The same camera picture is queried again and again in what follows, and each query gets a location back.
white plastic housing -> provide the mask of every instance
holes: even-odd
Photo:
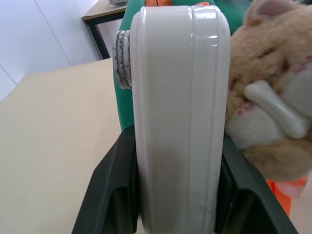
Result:
[[[228,23],[215,6],[142,7],[130,35],[144,229],[210,234],[228,88]]]

beige table surface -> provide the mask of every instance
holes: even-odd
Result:
[[[0,105],[0,234],[70,234],[120,131],[111,59],[25,77]]]
[[[108,0],[99,0],[83,17],[82,20],[90,20],[101,16],[107,16],[126,10],[125,5],[113,6]]]

plush toy ear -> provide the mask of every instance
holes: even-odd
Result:
[[[256,26],[262,21],[295,9],[298,3],[294,0],[254,0],[246,17],[245,25]]]

black plastic holder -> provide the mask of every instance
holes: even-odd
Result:
[[[139,179],[134,127],[96,167],[72,234],[137,231]],[[298,234],[261,174],[224,136],[216,234]]]

stuffed animal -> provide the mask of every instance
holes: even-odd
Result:
[[[254,0],[232,36],[226,133],[265,179],[312,168],[312,6]]]

